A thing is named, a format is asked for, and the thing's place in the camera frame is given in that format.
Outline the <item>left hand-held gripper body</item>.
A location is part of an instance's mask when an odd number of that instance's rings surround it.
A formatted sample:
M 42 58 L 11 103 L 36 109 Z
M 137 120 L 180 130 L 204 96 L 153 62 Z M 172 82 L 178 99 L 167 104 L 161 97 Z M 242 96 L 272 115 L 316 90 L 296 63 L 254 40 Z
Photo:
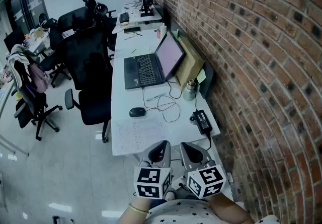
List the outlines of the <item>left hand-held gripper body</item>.
M 164 199 L 172 182 L 171 160 L 150 164 L 142 161 L 134 170 L 136 196 L 149 199 Z

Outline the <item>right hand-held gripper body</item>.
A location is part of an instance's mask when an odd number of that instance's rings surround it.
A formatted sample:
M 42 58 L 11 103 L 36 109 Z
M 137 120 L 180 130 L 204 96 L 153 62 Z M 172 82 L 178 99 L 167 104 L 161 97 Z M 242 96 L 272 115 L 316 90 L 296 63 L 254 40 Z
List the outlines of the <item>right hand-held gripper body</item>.
M 185 165 L 185 186 L 197 198 L 207 198 L 220 193 L 226 183 L 221 165 L 209 161 L 205 165 Z

